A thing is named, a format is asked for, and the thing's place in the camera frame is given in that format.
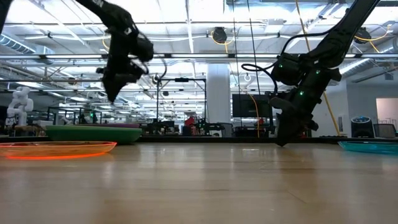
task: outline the orange tray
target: orange tray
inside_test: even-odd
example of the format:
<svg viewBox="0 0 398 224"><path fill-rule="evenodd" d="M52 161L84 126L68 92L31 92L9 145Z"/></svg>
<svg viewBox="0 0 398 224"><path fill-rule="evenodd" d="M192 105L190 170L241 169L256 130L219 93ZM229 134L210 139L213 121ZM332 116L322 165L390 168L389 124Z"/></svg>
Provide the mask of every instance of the orange tray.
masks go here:
<svg viewBox="0 0 398 224"><path fill-rule="evenodd" d="M116 144L98 141L2 143L0 156L8 159L73 159L105 154Z"/></svg>

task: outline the white pillar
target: white pillar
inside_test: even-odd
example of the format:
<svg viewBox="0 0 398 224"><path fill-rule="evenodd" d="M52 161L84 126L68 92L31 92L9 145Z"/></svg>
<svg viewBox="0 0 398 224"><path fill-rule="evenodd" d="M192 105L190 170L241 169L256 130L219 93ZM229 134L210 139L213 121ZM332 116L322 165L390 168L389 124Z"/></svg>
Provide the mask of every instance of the white pillar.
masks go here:
<svg viewBox="0 0 398 224"><path fill-rule="evenodd" d="M209 64L207 72L208 121L231 122L231 91L228 64Z"/></svg>

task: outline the wooden table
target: wooden table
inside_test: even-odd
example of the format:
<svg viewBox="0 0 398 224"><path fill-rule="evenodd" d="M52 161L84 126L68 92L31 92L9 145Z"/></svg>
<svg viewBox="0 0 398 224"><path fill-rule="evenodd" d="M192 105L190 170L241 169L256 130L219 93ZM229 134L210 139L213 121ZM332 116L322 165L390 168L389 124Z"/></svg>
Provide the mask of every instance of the wooden table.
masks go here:
<svg viewBox="0 0 398 224"><path fill-rule="evenodd" d="M139 144L0 160L1 223L397 223L398 157L337 145Z"/></svg>

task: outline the blue container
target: blue container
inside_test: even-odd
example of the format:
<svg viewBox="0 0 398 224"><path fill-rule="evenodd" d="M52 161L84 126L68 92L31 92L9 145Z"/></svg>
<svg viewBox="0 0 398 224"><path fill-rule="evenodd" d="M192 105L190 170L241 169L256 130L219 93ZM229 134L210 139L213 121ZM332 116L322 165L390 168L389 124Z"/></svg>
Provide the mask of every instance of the blue container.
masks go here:
<svg viewBox="0 0 398 224"><path fill-rule="evenodd" d="M395 142L339 142L338 144L347 151L398 155L398 143Z"/></svg>

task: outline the green bowl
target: green bowl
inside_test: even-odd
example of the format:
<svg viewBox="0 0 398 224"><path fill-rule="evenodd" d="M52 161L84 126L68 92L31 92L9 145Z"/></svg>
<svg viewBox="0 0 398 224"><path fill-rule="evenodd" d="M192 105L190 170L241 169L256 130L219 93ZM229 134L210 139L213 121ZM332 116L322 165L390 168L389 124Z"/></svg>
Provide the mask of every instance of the green bowl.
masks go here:
<svg viewBox="0 0 398 224"><path fill-rule="evenodd" d="M46 126L53 141L111 141L131 144L141 136L140 128L109 128L97 126Z"/></svg>

